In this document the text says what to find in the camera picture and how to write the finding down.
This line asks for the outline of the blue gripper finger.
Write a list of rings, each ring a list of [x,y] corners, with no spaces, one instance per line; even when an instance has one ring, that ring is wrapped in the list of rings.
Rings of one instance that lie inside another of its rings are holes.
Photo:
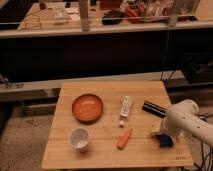
[[[173,141],[170,137],[160,137],[160,147],[161,148],[168,148],[173,146]]]
[[[161,136],[163,136],[163,133],[157,132],[157,133],[152,133],[151,135],[152,135],[152,137],[161,137]]]

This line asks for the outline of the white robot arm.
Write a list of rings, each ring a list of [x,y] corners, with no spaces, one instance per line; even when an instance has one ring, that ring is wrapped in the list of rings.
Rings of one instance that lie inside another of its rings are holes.
[[[157,132],[177,137],[184,130],[213,147],[213,124],[198,118],[198,112],[199,106],[190,99],[173,104],[166,109]]]

